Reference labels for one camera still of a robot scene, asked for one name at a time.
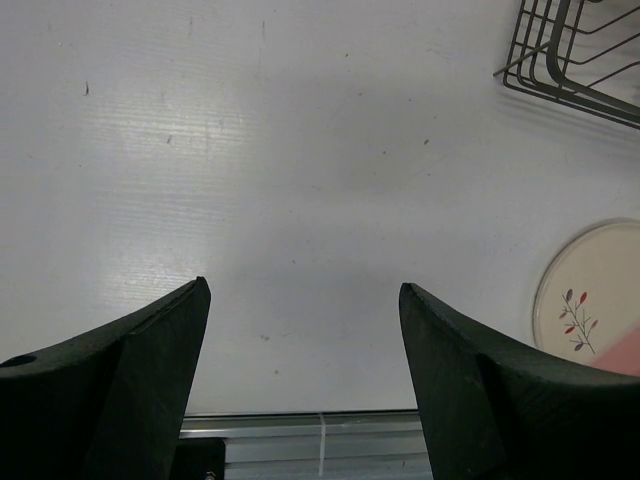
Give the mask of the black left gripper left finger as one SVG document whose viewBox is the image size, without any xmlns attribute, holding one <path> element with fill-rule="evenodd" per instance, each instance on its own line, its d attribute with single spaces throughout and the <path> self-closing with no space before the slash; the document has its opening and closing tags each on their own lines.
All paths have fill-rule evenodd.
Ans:
<svg viewBox="0 0 640 480">
<path fill-rule="evenodd" d="M 166 479 L 206 331 L 198 277 L 1 364 L 4 479 Z"/>
</svg>

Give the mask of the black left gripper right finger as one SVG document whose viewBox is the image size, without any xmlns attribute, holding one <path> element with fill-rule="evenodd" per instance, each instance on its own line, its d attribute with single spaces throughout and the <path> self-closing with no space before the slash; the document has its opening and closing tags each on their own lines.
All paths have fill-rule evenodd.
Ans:
<svg viewBox="0 0 640 480">
<path fill-rule="evenodd" d="M 436 479 L 635 479 L 639 381 L 544 353 L 421 287 L 402 338 Z"/>
</svg>

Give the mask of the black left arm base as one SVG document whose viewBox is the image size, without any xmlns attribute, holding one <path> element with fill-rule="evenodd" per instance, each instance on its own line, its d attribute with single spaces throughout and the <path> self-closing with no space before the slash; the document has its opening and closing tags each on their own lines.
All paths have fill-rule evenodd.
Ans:
<svg viewBox="0 0 640 480">
<path fill-rule="evenodd" d="M 222 438 L 180 439 L 170 480 L 224 480 L 226 444 Z"/>
</svg>

